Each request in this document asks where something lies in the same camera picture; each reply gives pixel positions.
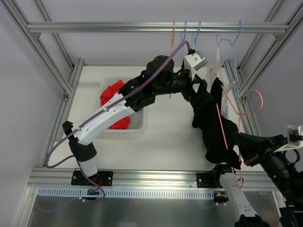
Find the black tank top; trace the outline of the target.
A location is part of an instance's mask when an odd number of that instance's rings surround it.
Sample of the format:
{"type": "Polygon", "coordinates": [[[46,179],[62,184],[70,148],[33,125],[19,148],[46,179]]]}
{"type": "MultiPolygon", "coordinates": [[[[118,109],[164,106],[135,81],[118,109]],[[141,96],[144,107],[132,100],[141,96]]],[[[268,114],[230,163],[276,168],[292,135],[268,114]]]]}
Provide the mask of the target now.
{"type": "Polygon", "coordinates": [[[209,162],[226,163],[240,169],[241,161],[234,151],[236,142],[232,137],[233,132],[238,132],[238,127],[221,115],[222,86],[222,82],[216,78],[210,92],[207,91],[191,102],[194,111],[192,127],[203,132],[205,157],[209,162]]]}

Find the red tank top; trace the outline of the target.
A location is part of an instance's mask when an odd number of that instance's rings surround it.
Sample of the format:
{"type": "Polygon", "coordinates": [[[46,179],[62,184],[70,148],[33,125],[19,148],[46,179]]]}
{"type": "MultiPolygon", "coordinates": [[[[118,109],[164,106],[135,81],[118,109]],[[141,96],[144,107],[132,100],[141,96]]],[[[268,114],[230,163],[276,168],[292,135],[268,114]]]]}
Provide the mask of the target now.
{"type": "MultiPolygon", "coordinates": [[[[122,80],[118,80],[115,84],[108,86],[100,95],[100,104],[106,104],[119,90],[125,85],[122,80]]],[[[125,130],[130,126],[130,117],[124,117],[109,127],[110,130],[125,130]]]]}

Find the grey tank top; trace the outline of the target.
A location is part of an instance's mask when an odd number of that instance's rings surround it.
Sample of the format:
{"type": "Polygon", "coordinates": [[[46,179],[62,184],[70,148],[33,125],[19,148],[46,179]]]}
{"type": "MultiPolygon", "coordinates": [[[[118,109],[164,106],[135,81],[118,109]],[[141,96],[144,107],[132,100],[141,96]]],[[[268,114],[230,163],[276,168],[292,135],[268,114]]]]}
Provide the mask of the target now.
{"type": "Polygon", "coordinates": [[[142,127],[142,122],[143,122],[143,112],[138,111],[135,112],[134,114],[129,116],[130,118],[130,124],[128,126],[128,130],[137,130],[142,127]]]}

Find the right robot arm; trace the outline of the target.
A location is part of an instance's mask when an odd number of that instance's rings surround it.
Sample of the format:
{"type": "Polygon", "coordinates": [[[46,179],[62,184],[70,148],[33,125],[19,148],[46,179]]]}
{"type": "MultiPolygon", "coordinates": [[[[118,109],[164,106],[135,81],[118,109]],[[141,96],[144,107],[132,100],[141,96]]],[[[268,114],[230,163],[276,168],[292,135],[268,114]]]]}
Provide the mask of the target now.
{"type": "MultiPolygon", "coordinates": [[[[303,225],[303,173],[298,172],[295,163],[286,158],[286,152],[293,150],[296,161],[301,156],[298,147],[303,145],[303,135],[291,131],[289,137],[277,135],[259,137],[245,133],[233,133],[244,164],[247,166],[261,165],[268,177],[285,198],[285,207],[279,209],[280,223],[284,227],[301,227],[303,225]]],[[[209,173],[212,184],[223,187],[228,200],[233,206],[236,227],[267,227],[260,215],[251,207],[243,190],[232,182],[232,174],[227,172],[225,165],[216,165],[209,173]]]]}

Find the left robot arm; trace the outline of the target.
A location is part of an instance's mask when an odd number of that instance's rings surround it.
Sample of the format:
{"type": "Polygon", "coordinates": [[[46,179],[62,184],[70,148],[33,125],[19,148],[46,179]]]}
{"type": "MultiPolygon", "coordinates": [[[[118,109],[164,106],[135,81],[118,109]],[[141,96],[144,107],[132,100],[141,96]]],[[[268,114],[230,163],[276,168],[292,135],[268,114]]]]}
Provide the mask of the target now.
{"type": "Polygon", "coordinates": [[[156,96],[181,93],[190,102],[196,95],[194,84],[202,80],[196,72],[207,64],[199,52],[190,52],[184,57],[181,69],[174,72],[171,57],[159,55],[146,66],[141,74],[127,81],[117,93],[89,117],[72,123],[66,121],[62,126],[69,137],[68,144],[82,171],[82,180],[95,184],[100,174],[93,140],[117,121],[152,105],[156,96]]]}

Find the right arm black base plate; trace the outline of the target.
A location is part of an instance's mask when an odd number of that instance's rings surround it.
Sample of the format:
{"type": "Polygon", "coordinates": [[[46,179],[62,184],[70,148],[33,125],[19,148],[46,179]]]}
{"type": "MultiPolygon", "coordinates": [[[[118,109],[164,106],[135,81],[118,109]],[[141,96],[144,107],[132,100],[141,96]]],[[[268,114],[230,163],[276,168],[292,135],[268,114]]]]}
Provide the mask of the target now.
{"type": "Polygon", "coordinates": [[[223,188],[219,183],[218,174],[196,173],[196,184],[198,188],[223,188]]]}

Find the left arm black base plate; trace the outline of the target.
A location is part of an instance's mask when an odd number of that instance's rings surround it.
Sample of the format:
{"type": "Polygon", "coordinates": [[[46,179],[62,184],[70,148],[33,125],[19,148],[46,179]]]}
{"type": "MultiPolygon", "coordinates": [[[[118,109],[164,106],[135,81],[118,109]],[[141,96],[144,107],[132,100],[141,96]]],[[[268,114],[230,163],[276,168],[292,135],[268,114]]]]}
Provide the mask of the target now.
{"type": "MultiPolygon", "coordinates": [[[[99,186],[112,186],[114,172],[112,171],[100,171],[98,173],[89,177],[89,179],[99,186]]],[[[75,186],[91,186],[93,185],[90,181],[88,181],[80,170],[73,171],[73,175],[71,178],[71,185],[75,186]]]]}

